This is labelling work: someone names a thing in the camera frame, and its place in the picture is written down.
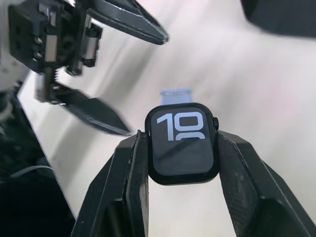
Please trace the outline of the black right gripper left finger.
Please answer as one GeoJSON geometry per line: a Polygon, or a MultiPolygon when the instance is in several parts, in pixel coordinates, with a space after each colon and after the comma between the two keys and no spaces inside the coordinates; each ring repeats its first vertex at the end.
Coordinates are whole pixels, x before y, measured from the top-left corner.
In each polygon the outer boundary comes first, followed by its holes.
{"type": "Polygon", "coordinates": [[[71,236],[148,236],[147,144],[142,131],[119,143],[89,185],[71,236]]]}

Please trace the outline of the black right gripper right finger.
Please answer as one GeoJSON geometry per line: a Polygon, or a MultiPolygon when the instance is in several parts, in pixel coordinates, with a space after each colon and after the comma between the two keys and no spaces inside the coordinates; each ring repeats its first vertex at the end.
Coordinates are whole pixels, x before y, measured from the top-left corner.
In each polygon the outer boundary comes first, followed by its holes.
{"type": "Polygon", "coordinates": [[[314,237],[316,226],[286,182],[237,135],[218,132],[220,180],[238,237],[314,237]]]}

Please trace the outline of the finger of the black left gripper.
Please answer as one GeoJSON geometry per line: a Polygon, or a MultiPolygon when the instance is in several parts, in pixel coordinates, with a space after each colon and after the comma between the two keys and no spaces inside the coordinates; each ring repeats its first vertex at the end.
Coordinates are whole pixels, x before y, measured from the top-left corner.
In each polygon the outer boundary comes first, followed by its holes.
{"type": "Polygon", "coordinates": [[[164,27],[135,0],[76,0],[79,12],[104,25],[157,45],[169,41],[164,27]]]}
{"type": "Polygon", "coordinates": [[[128,136],[128,128],[119,114],[98,98],[90,98],[82,91],[57,82],[57,72],[49,78],[36,75],[36,99],[42,103],[59,105],[82,122],[108,134],[128,136]]]}

